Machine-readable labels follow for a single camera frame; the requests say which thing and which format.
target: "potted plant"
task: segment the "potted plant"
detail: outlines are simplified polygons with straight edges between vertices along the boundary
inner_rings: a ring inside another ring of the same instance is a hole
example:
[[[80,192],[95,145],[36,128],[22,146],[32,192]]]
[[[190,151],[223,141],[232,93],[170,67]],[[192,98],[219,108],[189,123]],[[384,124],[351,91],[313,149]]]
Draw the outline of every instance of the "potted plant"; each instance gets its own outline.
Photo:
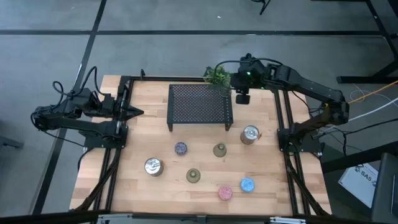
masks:
[[[224,66],[218,66],[216,72],[214,71],[214,68],[207,67],[204,79],[207,83],[216,85],[219,88],[221,96],[228,96],[231,94],[231,74],[224,69]]]

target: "gray floor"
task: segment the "gray floor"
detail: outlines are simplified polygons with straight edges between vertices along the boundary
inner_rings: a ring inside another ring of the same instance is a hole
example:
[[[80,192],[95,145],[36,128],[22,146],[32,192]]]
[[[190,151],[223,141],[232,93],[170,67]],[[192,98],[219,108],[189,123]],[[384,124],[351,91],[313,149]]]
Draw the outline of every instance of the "gray floor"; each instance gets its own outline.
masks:
[[[386,0],[373,1],[386,27],[398,31],[398,19]],[[90,30],[99,0],[0,0],[0,29]],[[263,16],[260,4],[248,0],[113,0],[108,1],[100,30],[376,30],[365,3],[272,1]],[[55,103],[59,95],[51,83],[58,80],[69,90],[78,71],[87,35],[0,35],[0,134],[24,142],[23,149],[0,151],[0,217],[28,214],[37,186],[48,162],[53,139],[31,125],[29,115],[36,106]],[[222,60],[236,60],[245,53],[280,60],[303,77],[343,91],[347,99],[356,90],[339,85],[338,75],[365,76],[392,61],[383,39],[364,37],[277,37],[255,35],[119,35],[97,36],[88,68],[98,66],[103,75],[200,76],[206,66]],[[228,65],[235,70],[236,65]],[[88,86],[93,88],[90,80]],[[373,91],[382,85],[358,85]],[[398,89],[381,94],[394,99]],[[307,99],[310,107],[318,102]],[[371,96],[351,107],[350,117],[387,103]],[[389,106],[378,113],[342,126],[354,130],[396,117],[398,108]],[[348,144],[366,150],[396,140],[395,124],[385,124],[348,137]],[[83,142],[76,132],[68,139]],[[341,144],[323,138],[330,149]],[[355,153],[348,148],[348,153]],[[76,180],[76,163],[81,149],[64,143],[44,212],[67,211]],[[357,211],[343,205],[329,187],[335,215],[355,217]]]

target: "silver can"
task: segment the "silver can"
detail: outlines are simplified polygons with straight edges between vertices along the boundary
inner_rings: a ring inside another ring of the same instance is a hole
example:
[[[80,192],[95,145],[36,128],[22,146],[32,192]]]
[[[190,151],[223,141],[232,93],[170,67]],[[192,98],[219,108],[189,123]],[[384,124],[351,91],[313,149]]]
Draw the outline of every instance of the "silver can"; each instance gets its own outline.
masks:
[[[164,168],[163,162],[160,159],[149,158],[145,162],[145,171],[154,177],[157,177],[160,174],[162,174],[163,168]]]
[[[241,133],[241,141],[244,144],[252,144],[258,137],[259,130],[253,125],[246,126]]]

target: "wooden table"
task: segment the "wooden table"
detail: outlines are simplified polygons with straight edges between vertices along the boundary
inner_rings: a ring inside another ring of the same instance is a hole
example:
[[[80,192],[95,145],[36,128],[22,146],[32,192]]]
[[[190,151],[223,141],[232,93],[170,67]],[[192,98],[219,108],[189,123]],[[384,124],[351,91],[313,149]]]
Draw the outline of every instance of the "wooden table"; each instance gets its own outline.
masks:
[[[105,76],[101,91],[115,95],[119,80],[120,76]],[[111,210],[130,213],[291,215],[285,165],[276,136],[278,122],[274,94],[265,90],[250,90],[250,104],[237,105],[236,94],[233,93],[234,123],[229,131],[225,131],[224,124],[176,124],[173,132],[169,132],[166,123],[167,98],[169,84],[172,83],[176,82],[134,82],[131,104],[145,113],[127,122],[129,134],[121,153]],[[290,102],[294,121],[308,119],[307,108],[299,99],[291,95]],[[249,124],[257,126],[262,137],[247,146],[241,142],[239,135]],[[187,144],[188,152],[184,156],[174,152],[177,142]],[[219,142],[224,142],[228,150],[222,158],[213,154],[213,146]],[[104,149],[94,149],[82,160],[70,208],[79,206],[93,190],[100,175],[103,155]],[[330,212],[319,160],[310,153],[300,155],[308,189],[323,209]],[[161,176],[153,177],[145,172],[144,163],[150,157],[164,161]],[[191,168],[201,172],[201,179],[195,184],[185,178]],[[239,183],[244,177],[254,179],[254,192],[242,192]],[[219,199],[218,189],[222,185],[232,188],[233,198],[230,201]],[[107,189],[106,186],[101,208],[104,208]],[[300,191],[297,186],[295,189],[299,210],[303,212]]]

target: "small cylinder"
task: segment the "small cylinder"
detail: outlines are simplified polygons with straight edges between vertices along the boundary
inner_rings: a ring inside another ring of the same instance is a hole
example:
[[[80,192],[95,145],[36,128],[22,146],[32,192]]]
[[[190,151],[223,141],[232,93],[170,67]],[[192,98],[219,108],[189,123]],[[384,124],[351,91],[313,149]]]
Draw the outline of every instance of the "small cylinder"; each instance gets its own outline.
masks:
[[[241,133],[241,141],[244,144],[252,144],[258,137],[259,130],[253,125],[246,126]]]
[[[160,159],[149,158],[145,162],[145,171],[151,176],[157,177],[163,173],[163,162]]]

